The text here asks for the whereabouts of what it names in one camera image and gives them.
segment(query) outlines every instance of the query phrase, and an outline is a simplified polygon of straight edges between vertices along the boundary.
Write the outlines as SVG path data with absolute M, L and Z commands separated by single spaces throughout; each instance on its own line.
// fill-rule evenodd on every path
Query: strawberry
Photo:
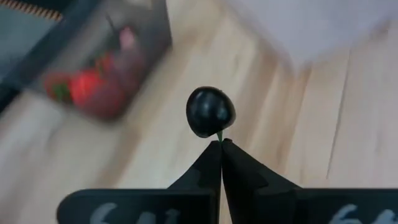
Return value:
M 85 70 L 69 84 L 73 104 L 100 119 L 114 119 L 128 104 L 128 97 L 114 80 L 105 80 L 96 70 Z
M 103 80 L 96 70 L 89 69 L 81 71 L 76 77 L 72 78 L 69 84 L 70 96 L 75 105 L 84 104 L 86 99 L 101 86 Z
M 71 81 L 71 75 L 67 73 L 51 73 L 45 77 L 44 88 L 47 95 L 56 101 L 71 102 L 68 86 Z

